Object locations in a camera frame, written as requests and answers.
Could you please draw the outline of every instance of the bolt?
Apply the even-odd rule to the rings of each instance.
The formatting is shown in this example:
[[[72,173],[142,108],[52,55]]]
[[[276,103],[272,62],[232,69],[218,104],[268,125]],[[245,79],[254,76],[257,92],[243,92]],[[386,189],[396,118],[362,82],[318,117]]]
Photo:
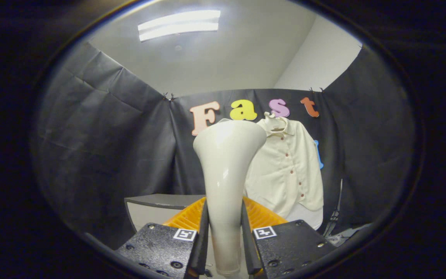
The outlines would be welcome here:
[[[163,270],[156,270],[156,272],[159,273],[159,274],[161,274],[161,275],[163,275],[163,276],[170,277],[170,276],[168,275],[168,273],[164,272]]]
[[[172,267],[174,267],[176,269],[180,269],[180,268],[183,268],[184,265],[182,265],[182,263],[179,263],[179,262],[172,262]]]
[[[268,266],[274,268],[277,267],[279,263],[280,262],[278,260],[272,260],[268,262]]]

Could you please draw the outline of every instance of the clothes hanger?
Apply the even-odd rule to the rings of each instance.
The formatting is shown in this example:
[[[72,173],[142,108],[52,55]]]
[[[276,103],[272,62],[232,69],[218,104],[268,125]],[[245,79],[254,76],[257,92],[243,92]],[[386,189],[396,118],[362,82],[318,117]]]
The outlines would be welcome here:
[[[264,113],[264,123],[266,124],[266,127],[270,129],[273,132],[277,131],[283,131],[285,129],[286,122],[280,117],[276,117],[274,113],[265,112]]]

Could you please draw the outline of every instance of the black backdrop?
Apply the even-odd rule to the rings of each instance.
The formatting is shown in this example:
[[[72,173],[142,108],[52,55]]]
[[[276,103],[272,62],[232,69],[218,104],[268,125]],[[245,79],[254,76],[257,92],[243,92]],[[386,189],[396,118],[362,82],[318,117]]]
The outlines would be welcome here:
[[[47,85],[33,134],[42,191],[63,220],[116,248],[134,233],[123,198],[154,193],[204,194],[202,168],[192,148],[189,109],[218,101],[216,122],[230,118],[230,104],[254,103],[257,122],[283,99],[289,119],[319,141],[324,168],[323,231],[343,178],[336,233],[366,224],[389,209],[411,163],[414,122],[402,87],[364,48],[324,92],[228,90],[172,100],[83,44]],[[320,116],[308,115],[309,97]]]

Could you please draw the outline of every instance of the button-up shirt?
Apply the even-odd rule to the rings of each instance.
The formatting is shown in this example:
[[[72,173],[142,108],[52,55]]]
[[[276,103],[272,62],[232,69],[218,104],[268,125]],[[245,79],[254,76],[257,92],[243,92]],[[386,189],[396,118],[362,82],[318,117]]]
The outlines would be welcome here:
[[[301,122],[285,121],[282,131],[258,122],[266,143],[252,160],[244,194],[286,218],[296,203],[311,211],[322,209],[322,179],[313,138]]]

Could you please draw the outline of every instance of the ceiling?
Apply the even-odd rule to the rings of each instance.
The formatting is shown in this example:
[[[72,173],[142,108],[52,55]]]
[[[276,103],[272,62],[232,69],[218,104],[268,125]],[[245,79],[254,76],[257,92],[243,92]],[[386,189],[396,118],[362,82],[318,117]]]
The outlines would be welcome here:
[[[217,32],[140,42],[138,24],[197,9],[221,10]],[[273,88],[315,18],[285,0],[162,0],[106,24],[90,42],[159,93]]]

